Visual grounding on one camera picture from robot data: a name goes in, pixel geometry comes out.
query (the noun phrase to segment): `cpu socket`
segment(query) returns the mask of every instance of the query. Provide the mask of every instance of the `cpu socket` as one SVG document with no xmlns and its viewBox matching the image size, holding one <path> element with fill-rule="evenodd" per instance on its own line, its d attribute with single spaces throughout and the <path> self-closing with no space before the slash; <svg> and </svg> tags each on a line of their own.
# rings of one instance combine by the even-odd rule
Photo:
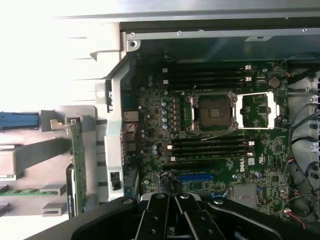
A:
<svg viewBox="0 0 320 240">
<path fill-rule="evenodd" d="M 194 134 L 219 134 L 238 127 L 237 95 L 234 92 L 193 93 L 185 98 L 190 103 L 192 121 L 187 131 Z"/>
</svg>

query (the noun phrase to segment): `screw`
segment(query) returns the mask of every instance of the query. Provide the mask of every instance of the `screw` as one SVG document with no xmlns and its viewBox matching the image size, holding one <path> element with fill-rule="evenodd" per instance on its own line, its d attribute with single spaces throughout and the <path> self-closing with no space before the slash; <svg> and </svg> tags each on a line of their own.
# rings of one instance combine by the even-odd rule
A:
<svg viewBox="0 0 320 240">
<path fill-rule="evenodd" d="M 183 193 L 183 194 L 180 195 L 180 198 L 182 198 L 182 199 L 188 199 L 188 198 L 189 198 L 189 195 Z"/>
<path fill-rule="evenodd" d="M 133 201 L 131 199 L 123 201 L 123 204 L 132 204 L 132 203 L 133 203 Z"/>
<path fill-rule="evenodd" d="M 218 205 L 221 205 L 221 204 L 224 203 L 224 201 L 221 200 L 221 199 L 213 200 L 213 202 L 214 202 L 215 204 L 218 204 Z"/>
<path fill-rule="evenodd" d="M 163 199 L 165 197 L 165 195 L 163 194 L 158 194 L 155 198 L 156 199 Z"/>
</svg>

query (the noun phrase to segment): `blue pcie slot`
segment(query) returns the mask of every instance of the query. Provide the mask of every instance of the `blue pcie slot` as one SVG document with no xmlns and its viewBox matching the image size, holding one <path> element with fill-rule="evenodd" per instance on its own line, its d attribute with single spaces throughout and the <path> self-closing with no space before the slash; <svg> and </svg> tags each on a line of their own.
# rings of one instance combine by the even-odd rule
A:
<svg viewBox="0 0 320 240">
<path fill-rule="evenodd" d="M 179 179 L 181 182 L 210 181 L 214 179 L 214 175 L 210 173 L 186 174 L 180 175 Z"/>
</svg>

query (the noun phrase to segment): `motherboard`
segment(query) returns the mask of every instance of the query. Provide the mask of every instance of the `motherboard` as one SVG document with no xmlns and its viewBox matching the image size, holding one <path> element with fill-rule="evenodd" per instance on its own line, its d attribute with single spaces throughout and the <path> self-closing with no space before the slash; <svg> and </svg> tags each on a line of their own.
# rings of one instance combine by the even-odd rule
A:
<svg viewBox="0 0 320 240">
<path fill-rule="evenodd" d="M 288 81 L 274 62 L 137 64 L 123 87 L 125 161 L 139 193 L 232 199 L 282 218 Z"/>
</svg>

